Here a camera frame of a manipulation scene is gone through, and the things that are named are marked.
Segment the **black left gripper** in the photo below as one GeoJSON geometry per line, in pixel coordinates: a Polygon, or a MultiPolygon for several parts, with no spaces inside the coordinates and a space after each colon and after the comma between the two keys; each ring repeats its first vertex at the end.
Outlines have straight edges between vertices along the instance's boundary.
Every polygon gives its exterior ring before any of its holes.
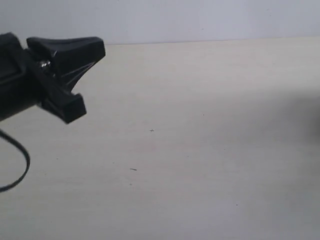
{"type": "Polygon", "coordinates": [[[66,124],[86,115],[83,96],[71,91],[105,57],[104,41],[91,36],[29,37],[26,42],[28,47],[23,48],[13,33],[0,35],[0,120],[34,105],[66,124]],[[44,62],[50,62],[49,69],[44,62]]]}

